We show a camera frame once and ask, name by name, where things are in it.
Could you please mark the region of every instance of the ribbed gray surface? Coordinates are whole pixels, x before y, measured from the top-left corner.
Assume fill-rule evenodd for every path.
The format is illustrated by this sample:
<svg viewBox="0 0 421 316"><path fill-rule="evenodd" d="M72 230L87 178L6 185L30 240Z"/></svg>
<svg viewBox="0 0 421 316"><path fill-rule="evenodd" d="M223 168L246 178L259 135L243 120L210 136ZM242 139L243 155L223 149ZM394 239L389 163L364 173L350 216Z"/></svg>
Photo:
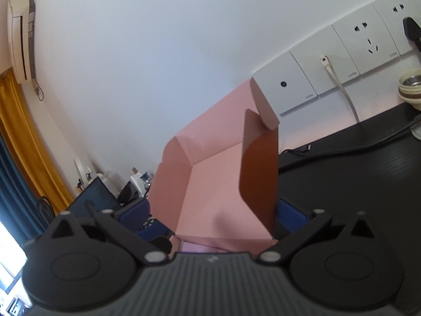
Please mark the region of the ribbed gray surface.
<svg viewBox="0 0 421 316"><path fill-rule="evenodd" d="M146 269L123 297L102 308L60 313L34 307L28 316L331 316L308 301L284 272L256 264L248 254L178 254ZM353 315L398 316L393 307Z"/></svg>

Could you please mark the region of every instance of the curtain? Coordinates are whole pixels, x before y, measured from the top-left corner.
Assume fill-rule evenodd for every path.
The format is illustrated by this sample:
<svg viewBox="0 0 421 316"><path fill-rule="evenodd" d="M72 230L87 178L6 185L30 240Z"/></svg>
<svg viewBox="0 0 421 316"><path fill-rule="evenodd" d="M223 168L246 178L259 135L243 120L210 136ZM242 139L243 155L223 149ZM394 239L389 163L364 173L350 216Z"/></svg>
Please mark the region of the curtain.
<svg viewBox="0 0 421 316"><path fill-rule="evenodd" d="M73 197L38 135L11 68L0 78L0 133L35 196L48 197L55 213L65 210Z"/></svg>
<svg viewBox="0 0 421 316"><path fill-rule="evenodd" d="M38 217L36 202L0 136L0 219L20 245L46 228Z"/></svg>

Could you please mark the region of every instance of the triangular hole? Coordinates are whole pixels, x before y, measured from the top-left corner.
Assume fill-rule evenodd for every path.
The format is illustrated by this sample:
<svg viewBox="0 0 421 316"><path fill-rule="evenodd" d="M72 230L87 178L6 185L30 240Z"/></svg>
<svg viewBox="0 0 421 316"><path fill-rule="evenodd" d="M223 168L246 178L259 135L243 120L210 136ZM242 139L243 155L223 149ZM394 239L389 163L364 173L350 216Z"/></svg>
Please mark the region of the triangular hole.
<svg viewBox="0 0 421 316"><path fill-rule="evenodd" d="M374 234L365 220L358 220L351 234L355 236L363 236L365 238L374 238Z"/></svg>
<svg viewBox="0 0 421 316"><path fill-rule="evenodd" d="M72 229L67 221L62 220L54 231L52 238L63 238L65 236L73 236Z"/></svg>

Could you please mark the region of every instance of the black power plug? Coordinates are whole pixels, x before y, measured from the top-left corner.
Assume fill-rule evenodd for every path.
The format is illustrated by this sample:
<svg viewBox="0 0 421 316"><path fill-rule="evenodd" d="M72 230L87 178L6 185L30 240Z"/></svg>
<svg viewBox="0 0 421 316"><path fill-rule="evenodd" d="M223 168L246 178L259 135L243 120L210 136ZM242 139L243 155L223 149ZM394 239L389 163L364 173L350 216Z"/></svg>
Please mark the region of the black power plug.
<svg viewBox="0 0 421 316"><path fill-rule="evenodd" d="M406 37L417 45L418 51L421 52L421 27L416 21L410 17L403 19L403 29Z"/></svg>

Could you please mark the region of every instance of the white cable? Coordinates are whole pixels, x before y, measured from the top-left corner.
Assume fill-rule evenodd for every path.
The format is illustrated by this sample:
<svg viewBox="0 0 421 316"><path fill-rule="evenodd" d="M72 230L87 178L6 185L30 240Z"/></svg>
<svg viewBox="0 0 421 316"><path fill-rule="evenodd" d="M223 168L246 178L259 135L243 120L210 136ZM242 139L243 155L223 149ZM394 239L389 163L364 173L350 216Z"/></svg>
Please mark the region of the white cable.
<svg viewBox="0 0 421 316"><path fill-rule="evenodd" d="M335 71L333 70L332 64L330 63L328 57L327 56L324 56L324 57L320 58L320 60L321 60L321 62L323 64L323 66L325 67L326 71L329 73L329 75L335 81L335 83L337 84L337 86L339 87L339 89L344 94L345 98L348 100L349 106L351 107L352 112L354 113L355 120L357 122L359 122L359 117L358 117L357 111L356 111L356 109L354 107L354 104L352 103L352 100L349 97L349 95L348 95L347 91L345 90L344 86L339 81L338 76L336 75Z"/></svg>

